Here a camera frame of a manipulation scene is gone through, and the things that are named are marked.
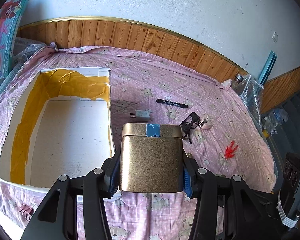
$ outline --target yellow tape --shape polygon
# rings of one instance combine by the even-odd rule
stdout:
[[[21,122],[17,127],[11,153],[11,182],[25,184],[25,167],[28,161],[30,137],[43,106],[50,98],[76,96],[102,98],[110,101],[109,77],[85,77],[77,71],[57,69],[40,73],[31,90]]]

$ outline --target electrical outlet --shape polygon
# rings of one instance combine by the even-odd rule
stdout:
[[[276,32],[273,33],[272,39],[273,39],[274,43],[277,43],[277,41],[278,41],[278,35],[277,35]]]

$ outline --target bed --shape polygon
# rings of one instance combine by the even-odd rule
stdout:
[[[111,123],[114,144],[121,143],[122,125],[131,122],[130,112],[147,110],[150,122],[180,124],[190,112],[204,114],[212,121],[209,130],[199,127],[191,133],[193,143],[183,141],[186,153],[215,174],[239,174],[252,189],[270,192],[275,183],[271,152],[256,130],[230,81],[197,73],[176,62],[146,52],[100,46],[57,49],[41,48],[31,57],[0,95],[0,152],[13,109],[26,85],[40,69],[64,67],[111,68]],[[188,109],[155,103],[156,98],[181,102]],[[238,149],[224,159],[231,141]],[[114,240],[188,239],[196,205],[183,192],[173,194],[123,192],[106,202],[106,212]],[[22,204],[35,210],[44,194],[22,190],[0,182],[0,210],[19,227],[25,228],[31,216],[18,211]],[[82,203],[78,203],[78,236],[84,239]],[[222,231],[223,213],[218,210],[217,234]]]

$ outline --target tin lid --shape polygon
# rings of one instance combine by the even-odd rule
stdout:
[[[144,137],[173,137],[182,138],[182,130],[175,124],[154,124],[154,123],[125,123],[122,127],[123,136],[144,136]]]
[[[242,82],[242,81],[243,81],[243,76],[240,75],[239,73],[237,73],[237,74],[235,75],[235,77],[236,77],[237,80],[239,80],[239,82]]]

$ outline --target bubble wrap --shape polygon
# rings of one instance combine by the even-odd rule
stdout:
[[[23,64],[39,49],[46,46],[40,41],[16,37],[13,48],[12,70],[5,79],[0,79],[0,95],[6,89]]]
[[[263,96],[263,85],[259,84],[251,75],[245,75],[243,81],[239,84],[235,84],[232,89],[238,94],[259,127],[261,127],[260,108]]]

